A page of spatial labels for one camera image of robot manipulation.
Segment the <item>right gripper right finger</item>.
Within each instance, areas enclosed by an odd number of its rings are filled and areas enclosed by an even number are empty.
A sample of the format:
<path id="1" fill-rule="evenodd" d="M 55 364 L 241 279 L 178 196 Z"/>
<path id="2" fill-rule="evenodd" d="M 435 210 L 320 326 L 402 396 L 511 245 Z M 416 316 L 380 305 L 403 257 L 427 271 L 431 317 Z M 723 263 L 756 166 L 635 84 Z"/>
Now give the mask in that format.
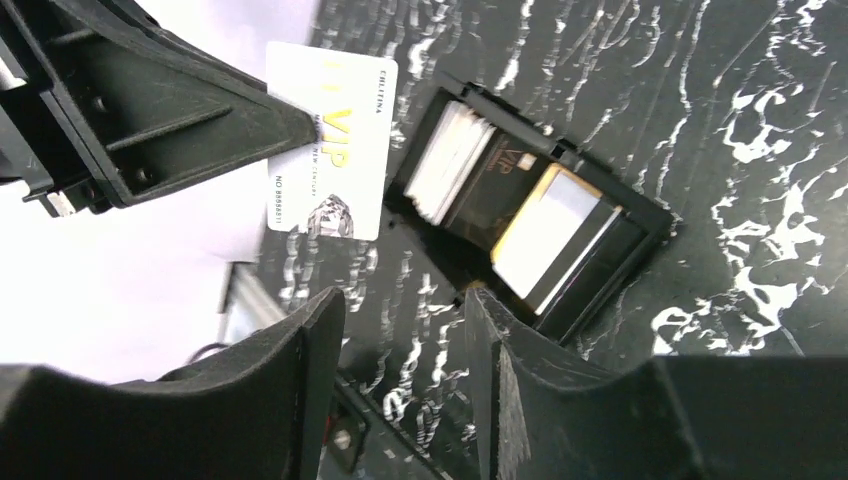
<path id="1" fill-rule="evenodd" d="M 617 374 L 464 301 L 484 479 L 843 479 L 843 357 L 657 356 Z"/>

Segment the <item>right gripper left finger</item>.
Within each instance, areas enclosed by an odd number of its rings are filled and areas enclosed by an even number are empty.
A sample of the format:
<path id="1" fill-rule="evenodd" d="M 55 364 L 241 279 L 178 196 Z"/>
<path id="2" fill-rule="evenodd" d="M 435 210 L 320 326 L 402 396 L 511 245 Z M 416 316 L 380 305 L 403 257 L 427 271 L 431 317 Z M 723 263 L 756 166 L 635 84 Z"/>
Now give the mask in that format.
<path id="1" fill-rule="evenodd" d="M 291 316 L 155 381 L 1 369 L 5 479 L 313 479 L 346 299 Z"/>

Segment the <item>white gold VIP card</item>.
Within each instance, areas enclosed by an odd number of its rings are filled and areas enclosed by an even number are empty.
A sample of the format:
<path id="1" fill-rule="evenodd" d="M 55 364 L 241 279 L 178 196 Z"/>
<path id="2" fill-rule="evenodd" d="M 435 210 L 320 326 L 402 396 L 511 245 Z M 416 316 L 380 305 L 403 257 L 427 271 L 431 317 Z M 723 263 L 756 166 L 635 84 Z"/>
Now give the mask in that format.
<path id="1" fill-rule="evenodd" d="M 305 45 L 266 48 L 268 91 L 304 110 L 317 138 L 268 161 L 267 226 L 373 241 L 381 224 L 398 67 Z"/>

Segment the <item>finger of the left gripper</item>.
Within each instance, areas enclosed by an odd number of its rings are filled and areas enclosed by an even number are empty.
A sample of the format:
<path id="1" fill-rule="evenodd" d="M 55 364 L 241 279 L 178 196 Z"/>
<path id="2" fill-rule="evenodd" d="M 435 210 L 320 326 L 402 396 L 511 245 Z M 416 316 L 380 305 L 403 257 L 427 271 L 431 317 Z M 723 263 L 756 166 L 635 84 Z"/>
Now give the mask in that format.
<path id="1" fill-rule="evenodd" d="M 316 137 L 308 113 L 133 1 L 1 5 L 1 180 L 52 216 L 131 207 Z"/>

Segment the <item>black card tray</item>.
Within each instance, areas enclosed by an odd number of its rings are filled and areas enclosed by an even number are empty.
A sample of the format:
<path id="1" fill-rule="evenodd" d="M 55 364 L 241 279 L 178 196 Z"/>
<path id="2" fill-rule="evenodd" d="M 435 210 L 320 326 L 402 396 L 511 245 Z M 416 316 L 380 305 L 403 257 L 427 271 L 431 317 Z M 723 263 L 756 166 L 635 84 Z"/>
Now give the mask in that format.
<path id="1" fill-rule="evenodd" d="M 384 203 L 457 291 L 490 288 L 564 344 L 668 236 L 672 214 L 484 87 L 443 73 Z"/>

